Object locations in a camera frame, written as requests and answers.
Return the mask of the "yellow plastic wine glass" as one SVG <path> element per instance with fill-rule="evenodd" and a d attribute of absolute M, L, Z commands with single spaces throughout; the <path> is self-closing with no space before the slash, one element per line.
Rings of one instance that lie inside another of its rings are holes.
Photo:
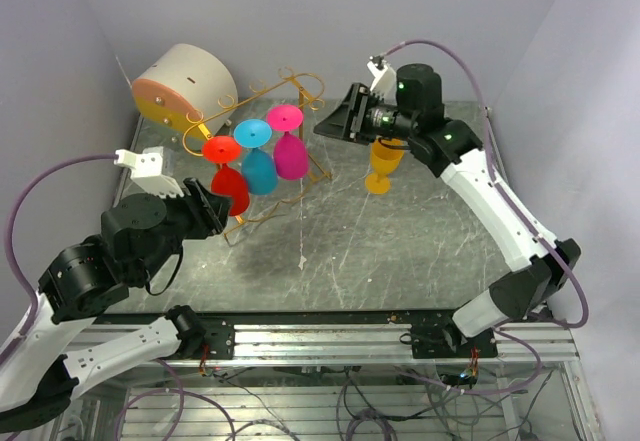
<path fill-rule="evenodd" d="M 389 175 L 394 172 L 404 155 L 404 143 L 397 139 L 377 139 L 370 150 L 372 172 L 365 179 L 365 187 L 375 195 L 386 194 L 391 189 Z"/>

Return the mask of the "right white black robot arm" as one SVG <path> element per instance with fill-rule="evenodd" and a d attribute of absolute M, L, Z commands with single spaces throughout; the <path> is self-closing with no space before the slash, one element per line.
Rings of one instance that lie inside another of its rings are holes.
<path fill-rule="evenodd" d="M 441 76 L 429 65 L 393 70 L 374 62 L 370 86 L 354 83 L 314 132 L 361 145 L 398 140 L 472 210 L 499 247 L 508 274 L 453 312 L 439 335 L 450 355 L 465 355 L 476 336 L 522 319 L 563 288 L 581 256 L 573 239 L 545 228 L 492 170 L 479 137 L 446 117 Z"/>

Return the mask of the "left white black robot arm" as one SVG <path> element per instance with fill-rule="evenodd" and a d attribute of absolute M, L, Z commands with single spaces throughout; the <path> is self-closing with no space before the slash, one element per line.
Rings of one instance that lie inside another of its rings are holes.
<path fill-rule="evenodd" d="M 101 231 L 59 253 L 38 282 L 35 323 L 1 364 L 1 430 L 22 432 L 62 414 L 97 385 L 144 362 L 192 358 L 206 330 L 175 306 L 135 332 L 86 348 L 69 344 L 131 289 L 147 288 L 186 240 L 223 232 L 232 201 L 188 178 L 182 195 L 138 193 L 101 216 Z"/>

